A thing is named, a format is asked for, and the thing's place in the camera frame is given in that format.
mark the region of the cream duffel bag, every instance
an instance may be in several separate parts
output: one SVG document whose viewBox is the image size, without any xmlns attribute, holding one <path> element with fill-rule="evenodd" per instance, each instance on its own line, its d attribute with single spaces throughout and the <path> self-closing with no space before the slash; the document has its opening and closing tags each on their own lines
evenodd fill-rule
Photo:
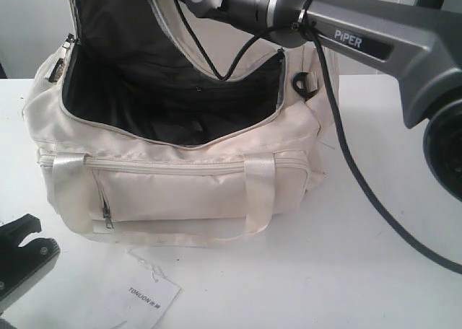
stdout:
<svg viewBox="0 0 462 329">
<path fill-rule="evenodd" d="M 223 83 L 173 0 L 70 1 L 77 36 L 39 68 L 24 115 L 48 200 L 72 231 L 130 245 L 219 245 L 296 210 L 322 180 L 316 141 L 332 118 L 311 45 L 260 40 Z M 226 72 L 250 35 L 183 10 Z M 220 237 L 197 224 L 236 218 L 244 228 L 233 236 L 233 220 L 218 220 Z"/>
</svg>

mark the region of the open bag compartment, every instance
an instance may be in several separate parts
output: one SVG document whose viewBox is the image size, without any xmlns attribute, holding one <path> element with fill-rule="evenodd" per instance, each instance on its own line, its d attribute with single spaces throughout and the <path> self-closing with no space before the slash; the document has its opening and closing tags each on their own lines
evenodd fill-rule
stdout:
<svg viewBox="0 0 462 329">
<path fill-rule="evenodd" d="M 283 51 L 244 79 L 218 82 L 175 47 L 148 0 L 72 2 L 79 40 L 62 99 L 79 119 L 198 146 L 265 120 L 282 103 Z"/>
</svg>

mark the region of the bag handle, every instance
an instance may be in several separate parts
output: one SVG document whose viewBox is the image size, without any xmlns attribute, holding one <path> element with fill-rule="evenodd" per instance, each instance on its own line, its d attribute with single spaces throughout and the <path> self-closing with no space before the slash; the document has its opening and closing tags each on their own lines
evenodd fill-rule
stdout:
<svg viewBox="0 0 462 329">
<path fill-rule="evenodd" d="M 158 234 L 123 228 L 114 222 L 114 230 L 101 233 L 102 221 L 90 219 L 91 193 L 87 185 L 88 169 L 84 166 L 85 154 L 59 153 L 53 161 L 53 187 L 55 207 L 70 230 L 88 239 L 117 242 L 125 245 L 210 247 L 243 240 L 267 228 L 274 210 L 276 196 L 276 166 L 274 155 L 245 155 L 245 192 L 247 215 L 244 230 L 230 238 L 207 237 L 194 234 Z"/>
</svg>

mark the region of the cable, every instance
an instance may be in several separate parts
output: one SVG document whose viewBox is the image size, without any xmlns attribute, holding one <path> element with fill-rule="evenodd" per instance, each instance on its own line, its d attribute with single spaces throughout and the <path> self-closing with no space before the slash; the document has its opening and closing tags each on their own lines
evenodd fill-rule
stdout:
<svg viewBox="0 0 462 329">
<path fill-rule="evenodd" d="M 221 82 L 226 82 L 231 76 L 232 73 L 234 73 L 234 70 L 236 69 L 237 65 L 239 64 L 239 61 L 241 58 L 244 56 L 244 54 L 247 52 L 247 50 L 260 38 L 263 38 L 270 34 L 271 32 L 276 32 L 280 30 L 290 30 L 292 29 L 292 25 L 282 25 L 282 26 L 272 26 L 266 28 L 264 31 L 258 33 L 257 35 L 254 35 L 250 40 L 247 41 L 247 43 L 244 44 L 244 46 L 239 50 L 237 53 L 236 57 L 231 63 L 230 68 L 228 69 L 227 73 L 222 76 L 218 70 L 217 67 L 215 67 L 214 63 L 210 59 L 209 55 L 205 51 L 204 47 L 201 44 L 201 41 L 197 38 L 196 34 L 194 33 L 193 29 L 189 25 L 188 20 L 186 19 L 183 10 L 181 9 L 180 2 L 179 0 L 173 0 L 173 3 L 175 4 L 176 10 L 178 11 L 178 14 L 180 15 L 181 22 L 184 24 L 186 27 L 186 30 L 188 31 L 189 35 L 193 38 L 194 43 L 196 44 L 197 48 L 201 52 L 201 55 L 204 57 L 205 61 L 209 65 L 210 69 L 214 73 L 214 75 L 217 77 L 217 79 Z"/>
<path fill-rule="evenodd" d="M 361 171 L 359 170 L 356 162 L 353 159 L 352 153 L 349 150 L 347 138 L 345 137 L 343 123 L 341 122 L 341 116 L 339 111 L 339 106 L 337 105 L 337 101 L 335 99 L 334 90 L 332 89 L 331 78 L 328 72 L 328 66 L 326 57 L 323 52 L 323 47 L 321 45 L 321 41 L 319 40 L 318 35 L 313 32 L 309 27 L 302 26 L 302 32 L 305 33 L 308 37 L 305 38 L 307 40 L 311 40 L 315 43 L 316 51 L 318 52 L 319 60 L 321 62 L 321 68 L 323 71 L 324 77 L 324 84 L 326 86 L 328 101 L 331 105 L 332 114 L 334 115 L 334 123 L 336 127 L 337 137 L 339 138 L 340 148 L 344 154 L 344 158 L 346 163 L 348 164 L 349 169 L 352 171 L 354 178 L 358 182 L 359 186 L 361 187 L 362 191 L 366 195 L 369 202 L 374 206 L 374 208 L 378 211 L 378 213 L 385 219 L 385 221 L 393 228 L 393 230 L 398 233 L 398 235 L 410 244 L 417 252 L 423 254 L 423 256 L 427 257 L 428 259 L 432 260 L 436 264 L 439 264 L 443 268 L 446 268 L 450 271 L 455 273 L 459 273 L 462 275 L 462 265 L 453 262 L 435 251 L 429 249 L 427 246 L 423 245 L 419 240 L 417 240 L 414 236 L 411 235 L 403 226 L 399 224 L 398 221 L 388 212 L 388 210 L 383 206 L 377 196 L 374 194 L 370 186 L 367 184 L 366 179 L 362 175 Z"/>
</svg>

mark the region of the paper tag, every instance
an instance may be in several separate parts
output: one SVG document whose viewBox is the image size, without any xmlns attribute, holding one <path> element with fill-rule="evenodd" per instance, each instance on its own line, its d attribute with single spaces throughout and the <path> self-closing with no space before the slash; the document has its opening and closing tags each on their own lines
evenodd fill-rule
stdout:
<svg viewBox="0 0 462 329">
<path fill-rule="evenodd" d="M 152 329 L 180 287 L 154 275 L 133 257 L 125 256 L 123 268 L 117 269 L 107 275 L 98 305 L 88 314 L 92 317 L 90 328 Z"/>
</svg>

